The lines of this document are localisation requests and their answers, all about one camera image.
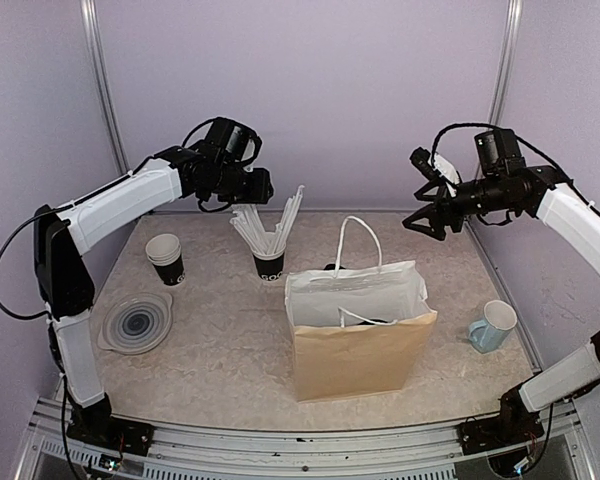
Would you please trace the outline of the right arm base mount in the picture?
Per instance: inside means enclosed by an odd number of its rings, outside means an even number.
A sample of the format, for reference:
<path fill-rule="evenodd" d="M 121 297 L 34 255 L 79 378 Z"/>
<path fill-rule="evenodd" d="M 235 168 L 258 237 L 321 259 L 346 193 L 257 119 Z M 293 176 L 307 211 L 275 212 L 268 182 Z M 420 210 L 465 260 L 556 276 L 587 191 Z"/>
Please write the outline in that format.
<path fill-rule="evenodd" d="M 467 419 L 457 427 L 457 432 L 464 455 L 524 443 L 545 434 L 539 413 L 527 410 L 516 388 L 500 398 L 500 409 L 495 416 Z"/>

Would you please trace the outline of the brown paper takeout bag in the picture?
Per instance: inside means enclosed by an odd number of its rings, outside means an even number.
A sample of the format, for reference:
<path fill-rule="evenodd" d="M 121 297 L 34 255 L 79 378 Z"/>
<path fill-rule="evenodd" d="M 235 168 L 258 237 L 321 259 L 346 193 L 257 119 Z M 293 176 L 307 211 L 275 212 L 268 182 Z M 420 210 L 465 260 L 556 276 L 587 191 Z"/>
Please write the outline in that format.
<path fill-rule="evenodd" d="M 363 269 L 305 270 L 285 283 L 299 402 L 401 390 L 425 350 L 437 313 L 413 261 Z M 358 326 L 365 319 L 397 320 Z"/>

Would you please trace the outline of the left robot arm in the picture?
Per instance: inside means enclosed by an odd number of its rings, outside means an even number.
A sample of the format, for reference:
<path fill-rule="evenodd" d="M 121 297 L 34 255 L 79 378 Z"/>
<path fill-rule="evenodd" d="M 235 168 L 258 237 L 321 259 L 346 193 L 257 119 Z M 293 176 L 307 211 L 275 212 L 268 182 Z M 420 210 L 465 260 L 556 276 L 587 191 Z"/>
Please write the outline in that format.
<path fill-rule="evenodd" d="M 252 160 L 170 147 L 137 169 L 59 207 L 40 207 L 34 221 L 34 268 L 63 378 L 82 413 L 82 430 L 101 445 L 120 424 L 96 369 L 89 319 L 95 286 L 83 261 L 101 240 L 144 214 L 194 195 L 217 196 L 225 207 L 265 205 L 273 197 L 270 172 Z"/>

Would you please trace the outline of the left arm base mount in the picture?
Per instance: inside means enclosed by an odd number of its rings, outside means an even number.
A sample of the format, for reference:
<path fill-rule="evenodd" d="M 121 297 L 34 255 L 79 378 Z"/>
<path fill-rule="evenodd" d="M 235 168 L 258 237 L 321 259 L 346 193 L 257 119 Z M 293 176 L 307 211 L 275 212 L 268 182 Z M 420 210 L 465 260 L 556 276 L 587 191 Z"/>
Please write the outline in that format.
<path fill-rule="evenodd" d="M 155 431 L 153 425 L 113 416 L 107 394 L 88 407 L 80 406 L 71 396 L 68 401 L 72 407 L 69 438 L 122 454 L 148 455 Z"/>

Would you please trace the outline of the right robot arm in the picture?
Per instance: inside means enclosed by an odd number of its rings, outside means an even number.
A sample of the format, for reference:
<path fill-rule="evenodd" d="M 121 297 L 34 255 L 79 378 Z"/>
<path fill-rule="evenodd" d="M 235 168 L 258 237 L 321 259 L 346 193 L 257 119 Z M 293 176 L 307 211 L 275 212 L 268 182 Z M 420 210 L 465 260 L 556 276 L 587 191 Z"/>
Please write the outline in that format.
<path fill-rule="evenodd" d="M 528 214 L 547 228 L 537 248 L 522 249 L 539 261 L 538 272 L 576 275 L 600 288 L 600 215 L 576 193 L 572 183 L 552 167 L 524 168 L 512 176 L 496 175 L 457 185 L 455 193 L 441 187 L 431 194 L 429 182 L 417 194 L 425 206 L 408 216 L 405 228 L 442 240 L 448 230 L 458 232 L 470 215 L 505 211 Z M 600 320 L 586 343 L 523 382 L 505 397 L 509 406 L 493 419 L 491 433 L 503 444 L 515 442 L 531 424 L 529 412 L 600 383 Z"/>

